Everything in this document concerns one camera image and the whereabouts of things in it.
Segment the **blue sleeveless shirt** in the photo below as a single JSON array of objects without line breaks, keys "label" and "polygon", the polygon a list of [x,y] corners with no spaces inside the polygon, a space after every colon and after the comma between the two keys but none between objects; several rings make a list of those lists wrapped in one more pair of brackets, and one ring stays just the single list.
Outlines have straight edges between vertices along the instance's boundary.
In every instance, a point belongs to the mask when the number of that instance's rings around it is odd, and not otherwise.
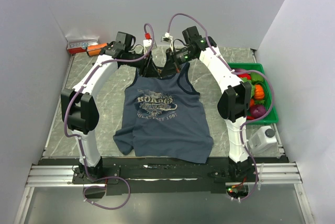
[{"label": "blue sleeveless shirt", "polygon": [[214,144],[190,64],[162,79],[138,73],[125,89],[121,129],[113,136],[123,155],[167,156],[206,163]]}]

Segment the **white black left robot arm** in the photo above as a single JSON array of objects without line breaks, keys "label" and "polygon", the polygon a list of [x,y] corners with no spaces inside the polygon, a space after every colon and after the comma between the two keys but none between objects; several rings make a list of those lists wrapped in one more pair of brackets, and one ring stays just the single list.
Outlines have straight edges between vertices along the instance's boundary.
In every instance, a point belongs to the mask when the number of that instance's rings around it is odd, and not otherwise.
[{"label": "white black left robot arm", "polygon": [[159,77],[160,70],[152,60],[154,35],[145,32],[142,53],[133,51],[135,36],[118,32],[116,40],[104,45],[96,62],[84,78],[72,89],[61,92],[61,113],[64,133],[74,137],[80,152],[79,169],[91,183],[104,176],[103,161],[96,144],[95,128],[99,112],[95,99],[109,77],[122,65],[136,68],[144,77]]}]

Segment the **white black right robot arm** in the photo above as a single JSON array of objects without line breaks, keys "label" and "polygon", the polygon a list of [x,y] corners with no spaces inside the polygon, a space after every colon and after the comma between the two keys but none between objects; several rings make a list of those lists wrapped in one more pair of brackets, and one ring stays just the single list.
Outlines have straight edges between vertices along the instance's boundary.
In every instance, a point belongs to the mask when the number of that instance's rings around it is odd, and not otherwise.
[{"label": "white black right robot arm", "polygon": [[197,27],[192,26],[185,29],[183,36],[186,45],[178,50],[175,49],[173,37],[169,32],[162,36],[161,40],[168,42],[170,48],[165,52],[166,62],[161,76],[180,72],[182,64],[194,59],[199,59],[208,68],[221,90],[217,109],[228,129],[229,176],[234,181],[241,181],[246,177],[251,166],[245,144],[241,141],[242,137],[246,137],[242,124],[247,120],[251,84],[243,82],[238,75],[233,73],[213,39],[203,38]]}]

